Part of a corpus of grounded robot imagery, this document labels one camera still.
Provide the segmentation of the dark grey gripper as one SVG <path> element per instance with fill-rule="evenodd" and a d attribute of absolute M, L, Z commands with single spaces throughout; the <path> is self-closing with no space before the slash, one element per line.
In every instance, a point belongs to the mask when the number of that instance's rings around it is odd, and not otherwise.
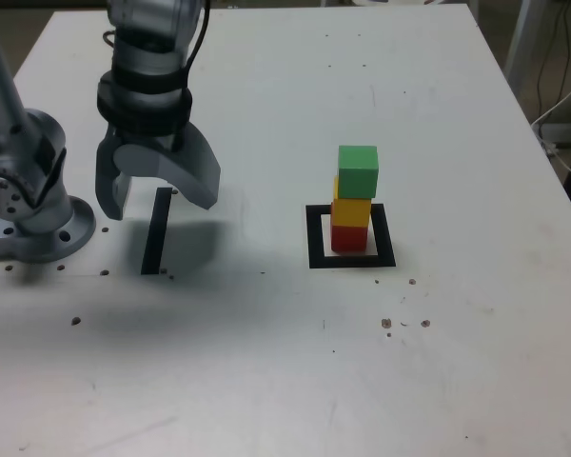
<path fill-rule="evenodd" d="M 192 123 L 109 127 L 112 134 L 99 144 L 95 172 L 96 198 L 109 219 L 123 219 L 131 177 L 162 179 L 202 209 L 217 202 L 221 168 Z"/>

